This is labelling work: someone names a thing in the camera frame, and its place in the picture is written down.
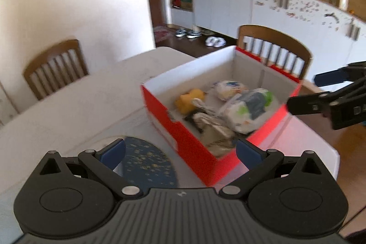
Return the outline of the white slippers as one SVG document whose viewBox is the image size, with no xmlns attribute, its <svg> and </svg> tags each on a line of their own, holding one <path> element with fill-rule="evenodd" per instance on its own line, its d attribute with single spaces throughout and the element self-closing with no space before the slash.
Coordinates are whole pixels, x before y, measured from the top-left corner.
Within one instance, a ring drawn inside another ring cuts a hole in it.
<svg viewBox="0 0 366 244">
<path fill-rule="evenodd" d="M 205 41 L 207 47 L 220 48 L 226 45 L 226 40 L 221 37 L 208 37 Z"/>
</svg>

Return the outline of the brown wooden chair far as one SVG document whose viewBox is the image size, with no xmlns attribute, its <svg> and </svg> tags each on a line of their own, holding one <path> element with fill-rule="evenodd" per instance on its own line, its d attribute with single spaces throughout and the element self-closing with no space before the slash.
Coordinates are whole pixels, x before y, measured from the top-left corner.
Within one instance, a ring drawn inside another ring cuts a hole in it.
<svg viewBox="0 0 366 244">
<path fill-rule="evenodd" d="M 43 100 L 88 74 L 77 39 L 61 41 L 42 51 L 23 71 L 23 77 L 37 100 Z"/>
</svg>

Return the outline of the pair of sneakers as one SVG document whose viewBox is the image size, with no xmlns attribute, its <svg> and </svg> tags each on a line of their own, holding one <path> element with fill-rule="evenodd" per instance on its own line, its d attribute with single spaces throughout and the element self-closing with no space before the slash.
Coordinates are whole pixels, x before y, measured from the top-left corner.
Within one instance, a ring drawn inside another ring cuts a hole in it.
<svg viewBox="0 0 366 244">
<path fill-rule="evenodd" d="M 177 38 L 186 37 L 188 39 L 196 39 L 201 37 L 201 33 L 195 30 L 186 30 L 185 28 L 180 28 L 175 32 Z"/>
</svg>

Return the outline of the white wall cabinet unit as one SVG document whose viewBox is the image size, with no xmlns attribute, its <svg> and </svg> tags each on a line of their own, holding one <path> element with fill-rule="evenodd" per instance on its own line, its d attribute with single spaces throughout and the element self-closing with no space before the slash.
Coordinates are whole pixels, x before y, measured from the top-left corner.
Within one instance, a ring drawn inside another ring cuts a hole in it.
<svg viewBox="0 0 366 244">
<path fill-rule="evenodd" d="M 192 9 L 172 9 L 171 24 L 203 27 L 238 37 L 244 24 L 294 37 L 313 54 L 320 71 L 365 60 L 365 22 L 320 0 L 188 0 Z"/>
</svg>

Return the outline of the red cardboard shoe box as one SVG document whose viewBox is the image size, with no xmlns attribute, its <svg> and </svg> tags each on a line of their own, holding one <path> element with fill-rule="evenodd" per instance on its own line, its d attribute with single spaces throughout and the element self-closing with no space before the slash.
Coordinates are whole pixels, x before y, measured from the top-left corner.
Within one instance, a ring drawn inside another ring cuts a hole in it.
<svg viewBox="0 0 366 244">
<path fill-rule="evenodd" d="M 235 46 L 223 48 L 160 74 L 141 86 L 152 122 L 206 186 L 214 186 L 239 160 L 234 151 L 222 158 L 214 157 L 201 143 L 199 132 L 183 120 L 174 102 L 180 95 L 198 88 L 207 94 L 205 103 L 218 110 L 224 103 L 214 95 L 213 85 L 230 79 L 250 89 L 265 88 L 279 103 L 272 117 L 249 135 L 250 142 L 260 145 L 273 130 L 282 127 L 287 114 L 285 103 L 290 96 L 298 95 L 300 80 L 274 66 L 262 64 L 245 50 Z"/>
</svg>

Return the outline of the brown wooden chair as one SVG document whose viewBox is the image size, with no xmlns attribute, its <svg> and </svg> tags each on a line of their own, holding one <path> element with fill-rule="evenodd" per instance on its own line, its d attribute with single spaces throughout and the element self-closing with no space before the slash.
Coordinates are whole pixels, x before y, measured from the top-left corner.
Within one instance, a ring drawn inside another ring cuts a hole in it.
<svg viewBox="0 0 366 244">
<path fill-rule="evenodd" d="M 280 74 L 301 82 L 311 65 L 308 48 L 291 36 L 261 25 L 242 25 L 237 48 Z"/>
<path fill-rule="evenodd" d="M 88 74 L 77 39 L 61 41 L 42 51 L 23 71 L 23 77 L 37 100 L 43 100 Z"/>
</svg>

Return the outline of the yellow squishy pig toy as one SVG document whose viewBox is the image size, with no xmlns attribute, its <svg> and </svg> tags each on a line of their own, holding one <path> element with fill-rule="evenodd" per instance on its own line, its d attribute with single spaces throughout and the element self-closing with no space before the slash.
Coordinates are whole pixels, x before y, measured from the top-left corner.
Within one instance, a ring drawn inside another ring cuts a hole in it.
<svg viewBox="0 0 366 244">
<path fill-rule="evenodd" d="M 181 114 L 187 115 L 191 111 L 195 110 L 195 106 L 192 104 L 193 99 L 200 99 L 204 101 L 205 92 L 198 88 L 194 88 L 188 93 L 180 95 L 174 102 L 174 105 Z"/>
</svg>

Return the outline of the white sideboard cabinet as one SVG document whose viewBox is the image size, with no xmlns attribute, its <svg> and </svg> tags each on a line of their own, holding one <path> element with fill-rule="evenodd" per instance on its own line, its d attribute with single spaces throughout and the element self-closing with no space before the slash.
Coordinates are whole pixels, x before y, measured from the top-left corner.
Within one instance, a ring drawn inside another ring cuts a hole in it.
<svg viewBox="0 0 366 244">
<path fill-rule="evenodd" d="M 6 94 L 3 85 L 0 84 L 0 123 L 1 126 L 5 126 L 10 121 L 12 121 L 15 117 L 17 117 L 19 112 L 12 104 L 12 101 L 9 99 Z"/>
</svg>

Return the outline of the silver foil snack bag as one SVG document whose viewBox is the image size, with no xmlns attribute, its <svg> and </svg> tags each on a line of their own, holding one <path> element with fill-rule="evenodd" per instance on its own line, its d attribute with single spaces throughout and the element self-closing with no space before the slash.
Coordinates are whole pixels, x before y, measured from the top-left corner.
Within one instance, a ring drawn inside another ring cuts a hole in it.
<svg viewBox="0 0 366 244">
<path fill-rule="evenodd" d="M 233 148 L 236 134 L 218 118 L 205 113 L 193 115 L 193 121 L 201 129 L 200 141 L 216 158 L 221 158 Z"/>
</svg>

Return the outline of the brown wooden chair right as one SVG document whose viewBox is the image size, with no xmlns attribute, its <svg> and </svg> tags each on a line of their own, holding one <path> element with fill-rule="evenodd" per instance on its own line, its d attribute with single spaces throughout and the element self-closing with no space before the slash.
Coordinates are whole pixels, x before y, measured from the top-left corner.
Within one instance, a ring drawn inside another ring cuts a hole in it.
<svg viewBox="0 0 366 244">
<path fill-rule="evenodd" d="M 242 25 L 237 48 L 280 74 L 301 82 L 311 65 L 308 48 L 291 36 L 261 25 Z"/>
</svg>

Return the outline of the clear bread snack bag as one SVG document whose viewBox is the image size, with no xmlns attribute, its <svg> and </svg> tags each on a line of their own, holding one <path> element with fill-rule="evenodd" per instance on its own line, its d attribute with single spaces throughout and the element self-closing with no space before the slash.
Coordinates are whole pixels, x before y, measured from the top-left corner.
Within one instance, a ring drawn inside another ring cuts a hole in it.
<svg viewBox="0 0 366 244">
<path fill-rule="evenodd" d="M 215 95 L 222 101 L 228 101 L 236 94 L 241 94 L 248 87 L 235 80 L 222 80 L 213 85 Z"/>
</svg>

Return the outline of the white tissue pack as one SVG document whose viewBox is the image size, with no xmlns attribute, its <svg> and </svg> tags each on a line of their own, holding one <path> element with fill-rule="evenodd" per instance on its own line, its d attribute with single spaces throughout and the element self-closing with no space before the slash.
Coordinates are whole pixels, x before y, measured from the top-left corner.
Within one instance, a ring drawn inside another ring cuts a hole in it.
<svg viewBox="0 0 366 244">
<path fill-rule="evenodd" d="M 220 108 L 218 115 L 233 131 L 249 134 L 259 129 L 279 107 L 271 91 L 257 88 L 235 95 Z"/>
</svg>

